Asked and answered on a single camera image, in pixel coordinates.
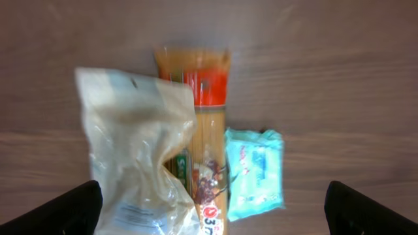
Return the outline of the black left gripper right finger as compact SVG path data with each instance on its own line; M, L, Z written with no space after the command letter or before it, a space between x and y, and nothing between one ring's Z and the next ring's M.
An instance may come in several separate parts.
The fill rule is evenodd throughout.
M340 181L330 182L324 211L330 235L417 235L417 223Z

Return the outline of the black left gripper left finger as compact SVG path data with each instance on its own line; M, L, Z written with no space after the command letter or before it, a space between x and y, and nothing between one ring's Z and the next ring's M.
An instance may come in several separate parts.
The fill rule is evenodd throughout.
M103 196L90 180L1 225L1 235L92 235Z

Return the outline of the teal wet wipes packet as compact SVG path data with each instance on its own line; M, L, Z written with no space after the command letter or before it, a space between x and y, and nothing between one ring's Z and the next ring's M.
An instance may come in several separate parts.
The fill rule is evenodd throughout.
M281 134L269 129L225 131L229 167L229 221L284 208Z

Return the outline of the clear pouch of brown powder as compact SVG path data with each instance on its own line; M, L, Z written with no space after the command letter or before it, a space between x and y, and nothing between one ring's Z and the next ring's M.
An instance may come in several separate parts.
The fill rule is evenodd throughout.
M95 233L199 235L195 203L165 167L195 132L192 90L114 69L80 67L75 80L103 196Z

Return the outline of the orange spaghetti packet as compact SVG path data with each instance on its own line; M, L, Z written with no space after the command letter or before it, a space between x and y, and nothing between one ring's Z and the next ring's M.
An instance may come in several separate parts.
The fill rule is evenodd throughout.
M159 77L193 92L197 128L190 143L166 164L195 203L201 233L227 235L228 177L225 104L231 54L227 50L158 48Z

